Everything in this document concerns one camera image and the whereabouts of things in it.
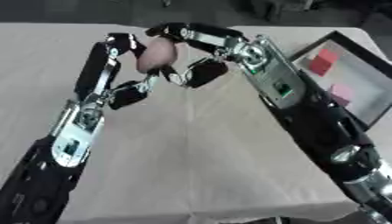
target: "tray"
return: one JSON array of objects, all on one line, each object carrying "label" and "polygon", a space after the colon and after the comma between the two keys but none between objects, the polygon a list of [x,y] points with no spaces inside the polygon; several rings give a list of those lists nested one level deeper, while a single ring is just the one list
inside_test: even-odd
[{"label": "tray", "polygon": [[[321,49],[337,53],[339,58],[324,77],[308,69]],[[332,84],[353,90],[346,109],[370,129],[392,106],[392,66],[338,31],[333,31],[305,49],[293,54],[290,60],[304,70],[325,91]]]}]

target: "white tablecloth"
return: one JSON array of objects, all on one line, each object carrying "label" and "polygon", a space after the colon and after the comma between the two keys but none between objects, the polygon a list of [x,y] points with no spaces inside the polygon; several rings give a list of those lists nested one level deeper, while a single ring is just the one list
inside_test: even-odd
[{"label": "white tablecloth", "polygon": [[[290,55],[339,30],[384,57],[356,28],[235,27],[269,35]],[[108,32],[143,28],[110,24],[0,24],[0,180],[31,143],[47,134],[94,42]],[[179,47],[177,67],[203,53]],[[121,81],[140,80],[132,55]],[[213,223],[285,215],[330,220],[354,211],[333,182],[279,127],[233,69],[199,89],[161,79],[151,96],[106,113],[106,124],[62,223]],[[368,133],[392,161],[387,113]]]}]

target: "gray floor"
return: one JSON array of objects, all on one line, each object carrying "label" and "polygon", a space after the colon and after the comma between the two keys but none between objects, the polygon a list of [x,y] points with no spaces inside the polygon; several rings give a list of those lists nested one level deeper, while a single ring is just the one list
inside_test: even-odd
[{"label": "gray floor", "polygon": [[[0,22],[113,23],[152,26],[164,21],[202,22],[212,25],[358,26],[355,10],[324,8],[307,12],[286,11],[278,23],[268,23],[250,7],[251,0],[12,0],[0,3]],[[362,25],[392,58],[392,20],[373,15]]]}]

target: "pink block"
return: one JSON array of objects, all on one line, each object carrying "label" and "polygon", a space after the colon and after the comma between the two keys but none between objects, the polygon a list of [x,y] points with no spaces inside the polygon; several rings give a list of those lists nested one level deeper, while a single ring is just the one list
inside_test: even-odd
[{"label": "pink block", "polygon": [[338,59],[338,54],[327,49],[322,49],[311,61],[309,69],[319,76],[326,75],[333,63]]},{"label": "pink block", "polygon": [[331,94],[332,98],[343,107],[347,106],[354,96],[353,90],[343,84],[332,84],[328,92]]}]

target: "robotic arm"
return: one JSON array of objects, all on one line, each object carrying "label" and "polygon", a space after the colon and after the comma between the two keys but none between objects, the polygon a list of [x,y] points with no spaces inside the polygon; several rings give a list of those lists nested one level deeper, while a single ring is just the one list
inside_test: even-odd
[{"label": "robotic arm", "polygon": [[[134,35],[110,33],[94,45],[69,100],[50,134],[27,151],[0,190],[2,223],[53,224],[67,205],[102,129],[103,108],[139,102],[159,72],[170,82],[197,88],[227,71],[234,62],[299,148],[347,197],[376,223],[392,222],[392,171],[351,114],[303,71],[297,70],[265,36],[249,41],[239,31],[204,24],[161,24],[146,32],[211,53],[177,73],[170,66],[151,69],[145,80],[118,87],[117,57],[145,50]],[[200,74],[204,67],[214,73]]]},{"label": "robotic arm", "polygon": [[297,70],[265,36],[203,24],[161,24],[147,31],[237,64],[298,147],[376,223],[392,222],[392,170],[354,117]]}]

